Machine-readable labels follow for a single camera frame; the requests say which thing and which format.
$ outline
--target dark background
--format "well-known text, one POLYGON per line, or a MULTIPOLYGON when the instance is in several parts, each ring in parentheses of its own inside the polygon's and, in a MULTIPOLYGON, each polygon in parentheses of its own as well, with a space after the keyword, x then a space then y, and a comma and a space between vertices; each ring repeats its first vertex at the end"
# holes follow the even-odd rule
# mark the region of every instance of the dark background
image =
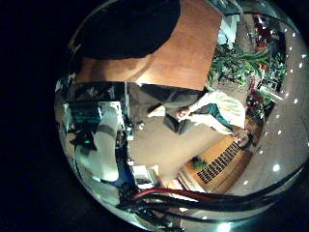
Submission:
MULTIPOLYGON (((68 41, 102 1, 1 1, 0 231, 142 231, 77 182, 54 127, 54 87, 68 41)), ((309 2, 275 1, 309 43, 309 2)), ((309 172, 239 231, 309 231, 309 172)))

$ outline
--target white shirt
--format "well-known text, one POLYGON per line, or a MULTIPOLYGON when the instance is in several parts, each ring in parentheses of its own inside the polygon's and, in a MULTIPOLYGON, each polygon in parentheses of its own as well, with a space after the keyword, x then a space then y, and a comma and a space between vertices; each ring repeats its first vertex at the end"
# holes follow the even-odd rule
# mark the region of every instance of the white shirt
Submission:
MULTIPOLYGON (((244 129, 245 109, 241 102, 234 99, 223 92, 214 91, 206 93, 200 100, 189 106, 190 112, 201 108, 209 103, 215 103, 222 117, 230 124, 244 129)), ((192 122, 197 124, 206 124, 213 127, 215 130, 224 134, 233 133, 230 129, 220 124, 210 114, 191 114, 188 116, 192 122)))

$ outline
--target dark pants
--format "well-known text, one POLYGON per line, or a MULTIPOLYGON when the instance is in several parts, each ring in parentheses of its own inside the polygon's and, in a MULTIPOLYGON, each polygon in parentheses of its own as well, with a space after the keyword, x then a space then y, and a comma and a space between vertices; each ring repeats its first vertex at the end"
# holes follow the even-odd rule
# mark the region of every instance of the dark pants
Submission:
POLYGON ((198 101, 206 91, 145 84, 141 90, 167 108, 179 108, 198 101))
MULTIPOLYGON (((179 108, 191 105, 207 93, 207 90, 198 91, 157 85, 143 85, 141 90, 157 99, 167 108, 179 108)), ((184 134, 195 125, 195 123, 187 119, 178 122, 177 119, 169 114, 165 116, 163 124, 177 134, 184 134)))

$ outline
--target ceiling light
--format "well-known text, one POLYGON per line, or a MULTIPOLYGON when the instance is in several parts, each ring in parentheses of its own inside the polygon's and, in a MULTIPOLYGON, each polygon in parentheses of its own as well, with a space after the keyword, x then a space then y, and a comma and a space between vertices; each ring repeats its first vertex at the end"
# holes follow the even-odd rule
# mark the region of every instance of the ceiling light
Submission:
POLYGON ((218 232, 230 232, 231 225, 230 223, 222 223, 218 226, 218 232))
POLYGON ((180 208, 180 212, 185 212, 185 211, 187 211, 186 208, 180 208))
POLYGON ((276 163, 276 164, 274 164, 273 166, 272 166, 272 171, 279 171, 280 170, 280 165, 278 164, 278 163, 276 163))

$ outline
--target leaves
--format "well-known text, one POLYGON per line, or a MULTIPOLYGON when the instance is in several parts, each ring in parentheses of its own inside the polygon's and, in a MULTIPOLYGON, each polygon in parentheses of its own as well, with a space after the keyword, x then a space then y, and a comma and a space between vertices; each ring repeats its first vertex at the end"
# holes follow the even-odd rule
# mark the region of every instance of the leaves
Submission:
POLYGON ((197 157, 193 158, 191 161, 193 170, 206 169, 209 166, 209 164, 206 161, 197 157))
POLYGON ((209 73, 210 86, 215 80, 220 81, 223 77, 239 85, 244 85, 247 76, 252 73, 262 77, 260 65, 268 66, 269 57, 267 49, 257 53, 249 53, 235 43, 232 48, 227 44, 218 44, 209 73))

